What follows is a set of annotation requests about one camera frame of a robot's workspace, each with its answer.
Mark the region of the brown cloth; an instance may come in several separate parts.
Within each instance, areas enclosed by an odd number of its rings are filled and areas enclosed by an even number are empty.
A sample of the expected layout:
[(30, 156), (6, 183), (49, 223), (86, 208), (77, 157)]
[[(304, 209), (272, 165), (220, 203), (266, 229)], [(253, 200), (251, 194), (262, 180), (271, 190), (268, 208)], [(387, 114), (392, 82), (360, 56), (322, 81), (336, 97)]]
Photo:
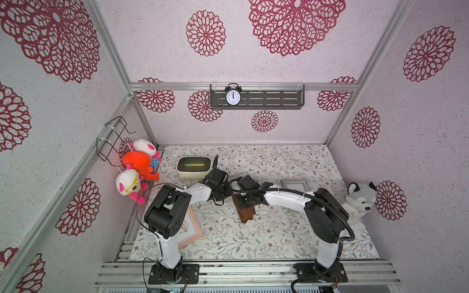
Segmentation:
[(254, 207), (249, 207), (249, 208), (241, 209), (241, 208), (239, 207), (239, 204), (238, 204), (237, 195), (238, 195), (238, 194), (233, 194), (233, 195), (232, 195), (233, 203), (234, 203), (234, 205), (235, 205), (235, 207), (236, 207), (236, 211), (237, 211), (237, 213), (238, 213), (238, 216), (239, 216), (239, 218), (240, 218), (240, 221), (241, 221), (242, 223), (247, 223), (247, 221), (254, 219), (254, 215), (256, 215), (255, 208), (254, 208)]

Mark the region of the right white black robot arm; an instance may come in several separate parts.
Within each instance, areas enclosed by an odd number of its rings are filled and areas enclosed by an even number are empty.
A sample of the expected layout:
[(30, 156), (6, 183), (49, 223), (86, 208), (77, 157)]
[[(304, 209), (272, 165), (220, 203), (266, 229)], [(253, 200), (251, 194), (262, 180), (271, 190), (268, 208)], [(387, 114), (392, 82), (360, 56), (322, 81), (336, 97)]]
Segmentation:
[(238, 204), (242, 208), (281, 206), (305, 214), (318, 238), (319, 249), (315, 263), (322, 270), (338, 262), (344, 242), (355, 239), (354, 231), (348, 223), (349, 214), (326, 189), (301, 192), (271, 183), (260, 185), (249, 175), (231, 179), (228, 187), (238, 194)]

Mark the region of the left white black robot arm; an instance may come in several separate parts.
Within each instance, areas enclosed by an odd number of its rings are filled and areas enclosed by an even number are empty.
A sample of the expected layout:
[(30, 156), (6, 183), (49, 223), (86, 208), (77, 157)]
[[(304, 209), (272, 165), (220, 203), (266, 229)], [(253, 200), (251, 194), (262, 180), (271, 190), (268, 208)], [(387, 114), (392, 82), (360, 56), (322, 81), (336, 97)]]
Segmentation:
[(210, 200), (223, 201), (232, 194), (227, 183), (228, 173), (217, 168), (218, 158), (215, 157), (210, 173), (188, 188), (163, 184), (145, 212), (144, 222), (160, 240), (160, 264), (166, 269), (175, 269), (181, 262), (177, 234), (190, 205)]

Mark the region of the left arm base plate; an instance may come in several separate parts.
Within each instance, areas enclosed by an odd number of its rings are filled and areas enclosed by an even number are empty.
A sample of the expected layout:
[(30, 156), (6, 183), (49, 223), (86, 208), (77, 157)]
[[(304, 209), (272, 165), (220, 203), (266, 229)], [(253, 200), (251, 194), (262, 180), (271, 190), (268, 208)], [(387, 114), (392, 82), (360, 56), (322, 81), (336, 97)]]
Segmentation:
[(180, 261), (173, 269), (160, 263), (151, 267), (149, 284), (197, 284), (200, 266)]

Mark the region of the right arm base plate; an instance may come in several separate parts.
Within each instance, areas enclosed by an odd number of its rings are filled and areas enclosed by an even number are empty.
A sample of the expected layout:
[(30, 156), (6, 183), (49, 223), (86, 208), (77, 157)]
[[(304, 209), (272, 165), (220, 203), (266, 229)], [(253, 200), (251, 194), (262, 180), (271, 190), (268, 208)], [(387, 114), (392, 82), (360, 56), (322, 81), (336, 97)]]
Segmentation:
[(297, 263), (294, 266), (299, 283), (347, 283), (348, 276), (339, 259), (330, 268), (321, 266), (317, 261)]

